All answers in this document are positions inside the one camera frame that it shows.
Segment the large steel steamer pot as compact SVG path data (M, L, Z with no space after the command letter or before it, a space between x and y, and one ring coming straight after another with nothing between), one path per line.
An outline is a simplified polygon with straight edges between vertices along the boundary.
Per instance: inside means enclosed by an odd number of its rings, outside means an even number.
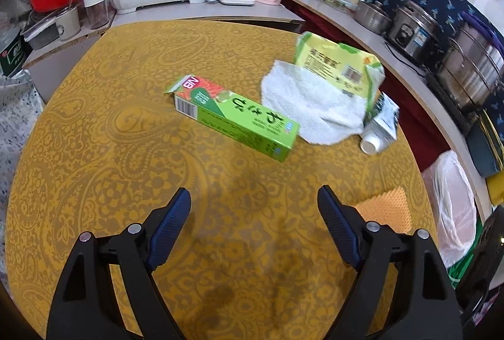
M462 111L473 111L503 82L503 56L464 20L437 72L437 81Z

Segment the trash bin with white liner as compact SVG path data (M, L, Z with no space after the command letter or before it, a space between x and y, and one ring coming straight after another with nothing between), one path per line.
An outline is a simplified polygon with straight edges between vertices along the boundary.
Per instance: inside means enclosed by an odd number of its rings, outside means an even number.
M440 154L422 172L435 219L438 250L446 268L458 263L473 246L477 208L467 174L457 154Z

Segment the red satin counter skirt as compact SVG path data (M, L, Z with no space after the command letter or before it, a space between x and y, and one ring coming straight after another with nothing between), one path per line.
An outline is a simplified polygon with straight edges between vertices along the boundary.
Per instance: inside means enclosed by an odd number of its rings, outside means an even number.
M401 109L399 122L420 170L454 148L452 139L459 131L453 120L420 72L399 60L384 38L358 24L350 12L322 0L282 0L282 4L304 20L306 31L378 56L385 69L381 89Z

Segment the white paper towel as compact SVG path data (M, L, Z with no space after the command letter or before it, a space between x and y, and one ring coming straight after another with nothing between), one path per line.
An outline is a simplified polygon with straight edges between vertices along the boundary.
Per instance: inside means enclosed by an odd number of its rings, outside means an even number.
M276 60L261 81L261 103L299 123L315 145L334 145L364 128L366 100L348 96L308 69Z

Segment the stacked blue yellow basins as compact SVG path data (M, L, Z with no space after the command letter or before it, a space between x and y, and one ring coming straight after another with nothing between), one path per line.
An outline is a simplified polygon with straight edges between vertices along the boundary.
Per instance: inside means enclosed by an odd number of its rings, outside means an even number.
M473 163L493 206L503 204L503 117L482 109L466 136Z

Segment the small green drink carton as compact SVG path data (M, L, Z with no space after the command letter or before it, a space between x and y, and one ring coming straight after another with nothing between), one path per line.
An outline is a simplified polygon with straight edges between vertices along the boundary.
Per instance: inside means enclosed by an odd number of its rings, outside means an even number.
M397 140L400 108L381 93L374 106L366 114L360 149L367 155L377 155Z

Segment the purple cloth on pot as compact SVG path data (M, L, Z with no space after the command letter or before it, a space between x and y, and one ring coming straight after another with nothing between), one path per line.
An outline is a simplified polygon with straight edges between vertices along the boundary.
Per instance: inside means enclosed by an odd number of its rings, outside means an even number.
M487 42L489 42L494 48L496 48L501 56L504 56L504 48L499 37L494 33L494 31L488 27L483 21L478 17L472 16L466 12L461 12L461 18L478 33L480 33Z

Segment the orange mesh cloth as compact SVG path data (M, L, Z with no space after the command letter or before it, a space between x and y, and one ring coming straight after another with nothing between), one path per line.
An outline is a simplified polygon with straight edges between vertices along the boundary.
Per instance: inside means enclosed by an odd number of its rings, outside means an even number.
M365 221L389 225L396 233L408 233L413 227L407 196L401 186L368 198L355 208Z

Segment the green toothpaste box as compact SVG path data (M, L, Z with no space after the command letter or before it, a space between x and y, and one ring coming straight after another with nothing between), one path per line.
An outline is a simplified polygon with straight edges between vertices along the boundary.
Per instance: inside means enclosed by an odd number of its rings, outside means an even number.
M165 93L177 112L278 162L295 144L298 122L202 76L185 75Z

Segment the small steel lidded pot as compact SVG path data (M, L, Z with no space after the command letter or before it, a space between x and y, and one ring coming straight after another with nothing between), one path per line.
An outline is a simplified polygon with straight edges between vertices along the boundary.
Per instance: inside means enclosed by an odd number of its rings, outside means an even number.
M380 36L386 33L391 24L391 19L382 8L382 3L372 0L359 1L354 13L354 20Z

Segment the green plastic bag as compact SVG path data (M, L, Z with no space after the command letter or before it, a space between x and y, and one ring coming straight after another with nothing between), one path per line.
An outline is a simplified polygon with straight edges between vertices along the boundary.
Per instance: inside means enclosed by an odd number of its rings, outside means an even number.
M470 247L470 250L457 263L455 263L454 265L452 265L447 269L451 285L454 289L461 282L462 277L464 276L464 274L466 273L467 269L470 266L470 263L474 257L475 248L478 244L482 232L483 232L483 224L481 222L480 216L477 216L475 239L473 241L472 246Z

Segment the yellow green snack bag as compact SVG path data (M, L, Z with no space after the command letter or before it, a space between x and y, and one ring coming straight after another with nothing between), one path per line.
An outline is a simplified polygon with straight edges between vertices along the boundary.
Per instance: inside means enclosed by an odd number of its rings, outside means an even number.
M372 108L385 79L376 55L308 31L297 40L295 65L321 76L342 93L363 99L365 112Z

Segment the black induction cooktop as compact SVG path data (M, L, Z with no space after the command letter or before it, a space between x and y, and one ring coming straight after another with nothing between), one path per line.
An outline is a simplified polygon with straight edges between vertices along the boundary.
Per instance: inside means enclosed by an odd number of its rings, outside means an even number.
M461 134L466 136L477 121L477 112L475 110L461 111L432 73L426 74L426 84L444 106L452 120L454 120Z

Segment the steel rice cooker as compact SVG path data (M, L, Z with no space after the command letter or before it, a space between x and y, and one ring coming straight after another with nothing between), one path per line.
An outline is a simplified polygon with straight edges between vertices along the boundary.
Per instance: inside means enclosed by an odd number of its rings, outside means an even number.
M406 0L397 8L385 38L409 61L433 69L443 56L440 32L441 27L424 8Z

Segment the yellow paisley tablecloth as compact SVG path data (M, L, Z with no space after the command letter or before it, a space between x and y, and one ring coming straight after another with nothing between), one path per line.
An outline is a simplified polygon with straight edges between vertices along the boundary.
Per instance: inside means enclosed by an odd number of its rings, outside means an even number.
M433 231L425 184L404 137L370 157L351 137L297 140L283 162L174 109L187 74L252 100L297 36L253 25L178 20L109 29L51 96L26 143L9 197L6 260L14 302L44 334L78 235L121 232L180 187L191 214L154 274L189 339L320 339L354 270L317 208L321 186L344 204L401 187L414 228Z

